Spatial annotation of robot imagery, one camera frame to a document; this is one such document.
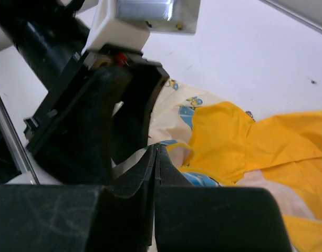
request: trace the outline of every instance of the cartoon print fabric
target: cartoon print fabric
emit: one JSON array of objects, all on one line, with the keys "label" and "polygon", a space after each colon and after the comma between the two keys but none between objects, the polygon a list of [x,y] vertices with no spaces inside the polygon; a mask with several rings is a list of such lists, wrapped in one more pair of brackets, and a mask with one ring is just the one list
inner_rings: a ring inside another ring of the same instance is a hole
[{"label": "cartoon print fabric", "polygon": [[295,248],[322,251],[322,111],[251,117],[170,80],[156,102],[149,143],[166,145],[194,185],[268,189]]}]

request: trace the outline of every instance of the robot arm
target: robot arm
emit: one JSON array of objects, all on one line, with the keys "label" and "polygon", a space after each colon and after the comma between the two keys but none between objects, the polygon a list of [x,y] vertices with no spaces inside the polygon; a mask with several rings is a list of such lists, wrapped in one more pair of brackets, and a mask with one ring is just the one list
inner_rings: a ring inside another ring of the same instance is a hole
[{"label": "robot arm", "polygon": [[1,185],[0,251],[146,252],[153,220],[159,252],[290,251],[265,190],[193,187],[159,144],[112,173],[111,160],[147,146],[150,114],[169,77],[142,58],[148,28],[194,30],[196,20],[178,19],[192,16],[180,11],[189,2],[200,1],[100,1],[89,30],[74,17],[82,0],[0,0],[1,28],[48,90],[25,119],[27,148],[67,184]]}]

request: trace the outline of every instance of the red component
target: red component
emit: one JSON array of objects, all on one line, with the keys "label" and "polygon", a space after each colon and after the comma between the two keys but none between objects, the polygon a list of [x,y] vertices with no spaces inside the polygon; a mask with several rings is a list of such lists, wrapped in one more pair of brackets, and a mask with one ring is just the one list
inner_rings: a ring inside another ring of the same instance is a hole
[{"label": "red component", "polygon": [[127,55],[126,55],[125,53],[120,52],[120,53],[116,56],[115,60],[116,60],[116,65],[117,65],[118,67],[123,67],[124,65],[126,65],[126,64],[127,64],[128,57],[127,57]]}]

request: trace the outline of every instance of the white table surface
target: white table surface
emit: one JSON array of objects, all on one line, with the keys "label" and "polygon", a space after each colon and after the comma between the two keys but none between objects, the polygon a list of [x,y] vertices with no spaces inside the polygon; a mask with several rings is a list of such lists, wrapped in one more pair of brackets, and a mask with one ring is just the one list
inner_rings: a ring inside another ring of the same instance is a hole
[{"label": "white table surface", "polygon": [[[94,11],[79,16],[90,26]],[[151,34],[143,51],[256,120],[322,109],[322,35],[257,0],[202,0],[195,36]],[[15,48],[0,52],[0,95],[23,145],[23,118],[46,93]]]}]

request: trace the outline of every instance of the yellow fabric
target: yellow fabric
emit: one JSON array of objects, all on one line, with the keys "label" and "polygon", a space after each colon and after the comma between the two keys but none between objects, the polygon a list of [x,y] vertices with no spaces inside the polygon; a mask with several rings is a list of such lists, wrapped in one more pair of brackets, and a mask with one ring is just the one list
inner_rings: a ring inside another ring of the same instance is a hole
[{"label": "yellow fabric", "polygon": [[[277,115],[254,122],[230,102],[195,110],[194,151],[181,172],[197,172],[233,185],[245,172],[292,188],[322,221],[322,111]],[[322,222],[285,217],[300,251],[322,251]]]}]

